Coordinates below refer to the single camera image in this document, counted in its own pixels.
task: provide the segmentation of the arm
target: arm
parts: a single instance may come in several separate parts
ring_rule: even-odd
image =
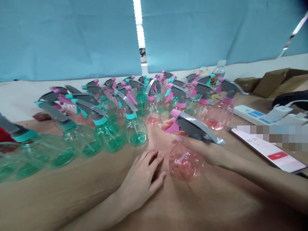
[[[138,156],[115,193],[61,230],[108,230],[140,208],[164,182],[166,172],[162,172],[151,183],[154,172],[163,158],[162,154],[158,155],[157,150],[150,150]]]
[[[172,119],[161,125],[165,130],[172,124]],[[221,146],[183,136],[183,133],[171,134],[173,141],[200,153],[206,162],[220,166],[245,177],[277,198],[308,215],[308,180],[280,169],[259,164],[239,155],[224,150]]]

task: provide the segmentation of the wooden table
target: wooden table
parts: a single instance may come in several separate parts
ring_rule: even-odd
[[[240,96],[234,105],[245,104],[262,112],[270,99]],[[52,121],[19,124],[41,133],[61,134]],[[251,125],[234,115],[236,125]],[[170,177],[169,134],[149,126],[149,142],[140,148],[126,145],[120,152],[100,153],[75,159],[54,171],[40,171],[19,182],[0,184],[0,230],[57,230],[114,192],[125,178],[134,158],[157,148],[165,154],[161,167],[167,171],[164,186],[112,230],[304,230],[304,215],[284,205],[250,181],[220,167],[206,165],[205,173],[190,183]],[[266,164],[228,131],[220,135],[225,149]],[[308,164],[308,156],[296,156]]]

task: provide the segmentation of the cardboard box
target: cardboard box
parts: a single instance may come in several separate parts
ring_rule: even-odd
[[[248,78],[237,78],[234,82],[237,83],[245,92],[252,92],[261,78],[248,77]]]
[[[308,80],[308,71],[284,68],[266,72],[254,89],[255,95],[272,98],[281,94],[293,92]]]

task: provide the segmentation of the smartphone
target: smartphone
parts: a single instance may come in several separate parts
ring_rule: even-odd
[[[284,152],[274,144],[259,139],[236,128],[231,128],[230,132],[276,168],[294,174],[297,174],[301,170],[307,168],[305,164]]]

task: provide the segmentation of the hand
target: hand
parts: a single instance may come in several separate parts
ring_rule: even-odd
[[[167,120],[164,124],[161,124],[160,128],[166,130],[173,124],[173,120],[174,118]],[[240,159],[238,155],[224,150],[220,145],[204,143],[203,141],[190,138],[186,136],[186,133],[183,131],[173,133],[170,136],[173,139],[171,144],[181,142],[187,148],[201,154],[205,161],[211,165],[226,167]]]
[[[140,208],[163,185],[166,172],[152,182],[154,172],[163,159],[164,155],[158,154],[155,149],[135,159],[121,187],[115,192],[127,213]]]

